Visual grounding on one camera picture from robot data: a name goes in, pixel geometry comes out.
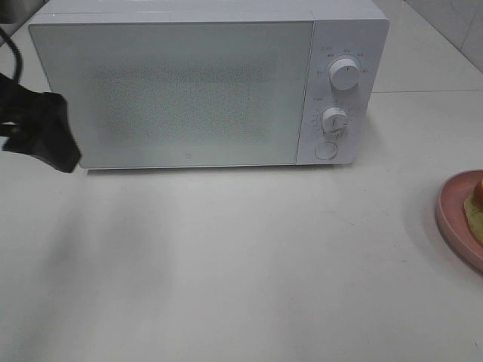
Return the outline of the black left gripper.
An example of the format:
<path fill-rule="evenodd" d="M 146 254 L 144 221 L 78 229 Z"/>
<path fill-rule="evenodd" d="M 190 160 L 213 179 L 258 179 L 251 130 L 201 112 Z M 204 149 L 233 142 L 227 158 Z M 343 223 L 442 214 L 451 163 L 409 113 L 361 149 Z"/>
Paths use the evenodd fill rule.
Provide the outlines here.
<path fill-rule="evenodd" d="M 28 90 L 1 74 L 1 137 L 6 152 L 32 155 L 63 173 L 72 173 L 81 152 L 59 94 Z"/>

